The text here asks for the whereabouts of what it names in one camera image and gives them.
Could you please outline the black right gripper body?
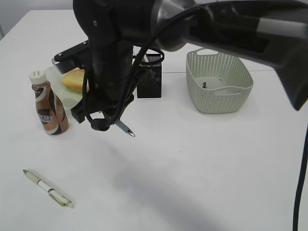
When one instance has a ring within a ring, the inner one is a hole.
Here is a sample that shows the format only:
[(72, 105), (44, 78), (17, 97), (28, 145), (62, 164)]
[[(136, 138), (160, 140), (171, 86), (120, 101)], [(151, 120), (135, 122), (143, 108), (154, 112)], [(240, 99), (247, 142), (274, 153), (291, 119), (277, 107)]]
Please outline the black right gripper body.
[[(108, 100), (104, 94), (99, 93), (96, 90), (87, 89), (88, 83), (92, 82), (92, 75), (92, 72), (85, 72), (83, 79), (82, 99), (71, 109), (73, 118), (80, 124), (84, 122), (85, 119), (91, 123), (93, 119), (90, 115), (96, 112), (103, 112), (104, 118), (110, 120), (111, 117), (116, 114), (118, 107), (118, 103)], [(121, 107), (120, 114), (123, 114), (126, 107), (133, 102), (133, 91), (139, 84), (142, 75), (143, 72), (137, 72), (133, 77), (127, 97)]]

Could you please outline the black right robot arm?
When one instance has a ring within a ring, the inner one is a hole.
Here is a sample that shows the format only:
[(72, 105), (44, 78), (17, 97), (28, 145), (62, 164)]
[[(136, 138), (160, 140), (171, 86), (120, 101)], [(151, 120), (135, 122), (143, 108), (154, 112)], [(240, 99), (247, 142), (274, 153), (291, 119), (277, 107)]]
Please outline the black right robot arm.
[(177, 51), (190, 43), (271, 66), (296, 110), (308, 99), (308, 6), (296, 0), (75, 0), (88, 37), (78, 122), (102, 111), (115, 123), (133, 101), (137, 69), (149, 49)]

